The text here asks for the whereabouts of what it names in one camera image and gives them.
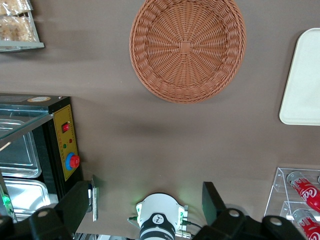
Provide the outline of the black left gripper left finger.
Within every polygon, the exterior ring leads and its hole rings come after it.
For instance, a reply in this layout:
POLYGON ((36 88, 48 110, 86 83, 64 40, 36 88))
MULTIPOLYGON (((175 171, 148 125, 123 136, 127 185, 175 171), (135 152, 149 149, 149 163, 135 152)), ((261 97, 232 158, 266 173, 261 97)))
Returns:
POLYGON ((33 240, 71 240, 89 207, 89 184, 77 182, 54 206, 37 210, 29 218, 33 240))

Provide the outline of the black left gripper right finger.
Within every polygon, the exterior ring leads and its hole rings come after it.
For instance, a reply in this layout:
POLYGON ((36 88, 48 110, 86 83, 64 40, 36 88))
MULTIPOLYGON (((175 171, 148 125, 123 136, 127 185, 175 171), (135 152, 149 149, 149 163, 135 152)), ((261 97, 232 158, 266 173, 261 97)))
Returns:
POLYGON ((212 182, 202 184, 202 211, 206 220, 194 240, 261 240, 261 223, 241 210, 227 207, 212 182))

